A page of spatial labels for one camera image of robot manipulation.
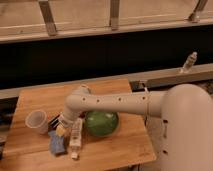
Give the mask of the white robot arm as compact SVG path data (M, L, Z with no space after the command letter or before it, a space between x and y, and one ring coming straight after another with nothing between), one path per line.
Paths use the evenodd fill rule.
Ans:
M161 171L213 171L213 97L201 87L95 95L81 85L66 98L57 134L64 135L81 113L93 110L160 117Z

